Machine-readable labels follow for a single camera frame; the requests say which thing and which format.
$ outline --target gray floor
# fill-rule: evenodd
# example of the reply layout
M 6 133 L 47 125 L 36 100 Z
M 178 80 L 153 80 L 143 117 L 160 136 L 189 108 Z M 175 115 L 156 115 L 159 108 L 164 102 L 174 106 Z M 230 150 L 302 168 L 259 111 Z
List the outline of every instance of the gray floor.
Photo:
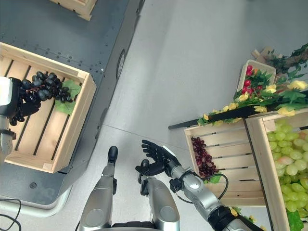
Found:
M 134 170 L 144 157 L 141 139 L 167 145 L 190 166 L 183 130 L 169 131 L 168 125 L 229 103 L 254 48 L 270 45 L 288 54 L 307 42 L 307 7 L 304 0 L 146 0 L 88 170 L 61 212 L 45 219 L 20 216 L 23 230 L 73 231 L 111 145 L 119 148 L 113 222 L 149 220 Z M 168 183 L 166 176 L 158 178 Z M 211 230 L 192 205 L 175 201 L 181 230 Z M 265 208 L 243 213 L 270 230 Z

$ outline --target yellow flower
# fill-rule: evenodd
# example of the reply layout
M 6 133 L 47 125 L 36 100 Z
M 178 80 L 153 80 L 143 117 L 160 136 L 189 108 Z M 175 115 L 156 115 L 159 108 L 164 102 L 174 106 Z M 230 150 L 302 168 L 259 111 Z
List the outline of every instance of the yellow flower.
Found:
M 304 90 L 308 87 L 308 83 L 305 81 L 294 80 L 291 84 L 287 85 L 288 89 L 300 89 Z
M 221 126 L 222 124 L 223 124 L 223 121 L 219 120 L 214 123 L 214 126 L 218 127 L 218 126 Z
M 238 103 L 230 103 L 229 104 L 229 110 L 234 110 L 235 108 L 237 108 L 238 107 Z
M 241 119 L 242 119 L 242 118 L 236 118 L 236 119 L 234 119 L 234 120 L 233 120 L 233 122 L 232 122 L 232 123 L 234 123 L 234 124 L 235 124 L 236 122 L 239 122 Z
M 275 93 L 276 92 L 276 84 L 266 86 L 265 92 Z
M 229 109 L 228 106 L 224 106 L 224 107 L 223 107 L 223 111 L 224 111 L 224 112 L 228 111 L 228 109 Z
M 267 112 L 266 107 L 261 107 L 261 106 L 254 106 L 255 112 Z
M 203 114 L 203 118 L 204 118 L 205 120 L 208 120 L 208 115 L 207 115 L 207 114 Z
M 249 216 L 249 219 L 251 219 L 252 220 L 252 223 L 255 223 L 257 220 L 255 219 L 255 217 L 254 216 L 252 216 L 252 215 L 250 215 Z
M 230 210 L 231 210 L 232 215 L 237 217 L 238 215 L 237 212 L 233 208 L 230 208 Z
M 243 94 L 243 95 L 240 95 L 240 97 L 239 97 L 240 102 L 245 101 L 247 99 L 248 99 L 248 93 L 247 92 L 245 92 L 245 94 Z
M 288 111 L 286 107 L 280 108 L 277 112 L 278 114 L 283 115 L 283 116 L 294 116 L 295 115 L 295 110 Z

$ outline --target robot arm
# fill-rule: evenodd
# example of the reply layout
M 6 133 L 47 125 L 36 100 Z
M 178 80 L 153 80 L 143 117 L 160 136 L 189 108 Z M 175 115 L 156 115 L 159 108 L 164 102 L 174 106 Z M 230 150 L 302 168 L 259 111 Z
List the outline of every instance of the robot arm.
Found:
M 147 153 L 147 157 L 164 163 L 164 171 L 173 178 L 170 181 L 172 191 L 183 190 L 200 215 L 215 231 L 262 231 L 245 218 L 233 216 L 230 209 L 204 185 L 203 180 L 191 171 L 185 170 L 168 148 L 159 147 L 149 141 L 142 141 L 142 143 L 143 152 Z M 157 165 L 151 164 L 148 169 L 136 167 L 136 170 L 145 175 L 149 172 L 161 172 L 151 167 L 157 167 Z

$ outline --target dark gray platform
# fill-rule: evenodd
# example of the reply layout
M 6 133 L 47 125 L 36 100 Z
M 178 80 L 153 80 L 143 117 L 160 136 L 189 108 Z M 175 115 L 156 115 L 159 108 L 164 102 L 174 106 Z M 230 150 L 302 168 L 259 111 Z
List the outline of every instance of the dark gray platform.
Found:
M 97 0 L 88 22 L 48 0 L 0 0 L 0 41 L 90 72 L 98 87 L 73 157 L 55 174 L 5 163 L 0 195 L 51 204 L 85 171 L 143 0 Z M 36 188 L 30 188 L 35 182 Z

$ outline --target grape bunch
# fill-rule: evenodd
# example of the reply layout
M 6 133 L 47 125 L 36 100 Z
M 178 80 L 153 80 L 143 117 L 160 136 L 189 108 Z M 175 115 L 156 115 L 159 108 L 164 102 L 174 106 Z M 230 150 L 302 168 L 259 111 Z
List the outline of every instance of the grape bunch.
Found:
M 72 102 L 68 87 L 62 87 L 61 80 L 55 73 L 44 74 L 40 71 L 32 77 L 32 82 L 24 79 L 19 88 L 19 98 L 16 115 L 11 118 L 10 124 L 16 126 L 17 122 L 24 122 L 24 116 L 30 115 L 41 106 L 41 101 L 55 98 L 64 102 Z
M 308 132 L 293 131 L 285 120 L 276 121 L 267 134 L 285 207 L 308 217 Z
M 193 151 L 196 162 L 199 167 L 199 173 L 202 178 L 209 177 L 218 173 L 216 165 L 212 162 L 212 156 L 209 155 L 205 149 L 206 144 L 199 137 L 192 137 Z

